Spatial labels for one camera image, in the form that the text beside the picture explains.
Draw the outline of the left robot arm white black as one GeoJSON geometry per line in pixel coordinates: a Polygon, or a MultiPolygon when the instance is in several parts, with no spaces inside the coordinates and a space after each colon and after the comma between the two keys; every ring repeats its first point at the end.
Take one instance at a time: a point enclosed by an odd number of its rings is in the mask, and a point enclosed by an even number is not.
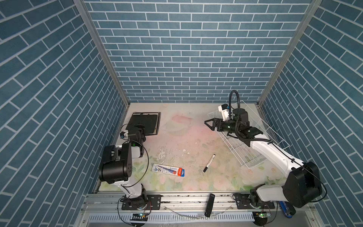
{"type": "Polygon", "coordinates": [[[130,125],[128,139],[121,146],[106,146],[98,169],[100,181],[119,187],[124,193],[124,202],[140,209],[148,203],[145,187],[132,176],[132,161],[147,154],[145,125],[130,125]]]}

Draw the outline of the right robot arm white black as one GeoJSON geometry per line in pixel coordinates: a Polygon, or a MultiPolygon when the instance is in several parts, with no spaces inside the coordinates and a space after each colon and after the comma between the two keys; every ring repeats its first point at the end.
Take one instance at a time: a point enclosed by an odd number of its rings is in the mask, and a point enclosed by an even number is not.
{"type": "Polygon", "coordinates": [[[212,131],[225,132],[234,141],[259,152],[286,177],[283,184],[261,184],[250,190],[250,203],[260,207],[268,201],[282,201],[301,208],[307,203],[325,198],[327,189],[320,180],[319,168],[313,162],[303,162],[280,148],[262,130],[250,124],[245,109],[222,110],[222,118],[204,122],[212,131]]]}

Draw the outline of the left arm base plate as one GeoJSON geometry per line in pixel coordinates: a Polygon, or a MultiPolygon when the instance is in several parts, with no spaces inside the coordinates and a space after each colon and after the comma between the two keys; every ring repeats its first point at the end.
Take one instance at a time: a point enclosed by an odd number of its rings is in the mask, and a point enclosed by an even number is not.
{"type": "Polygon", "coordinates": [[[129,199],[127,196],[122,198],[122,211],[144,211],[144,210],[160,210],[161,195],[148,194],[141,195],[137,198],[129,199]]]}

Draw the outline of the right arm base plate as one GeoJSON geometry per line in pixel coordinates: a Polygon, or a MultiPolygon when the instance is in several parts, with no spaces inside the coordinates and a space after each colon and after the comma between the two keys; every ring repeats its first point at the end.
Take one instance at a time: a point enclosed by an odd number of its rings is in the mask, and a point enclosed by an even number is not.
{"type": "Polygon", "coordinates": [[[272,201],[264,202],[258,199],[255,195],[234,193],[232,195],[233,200],[236,203],[237,209],[267,209],[272,210],[275,208],[275,203],[272,201]]]}

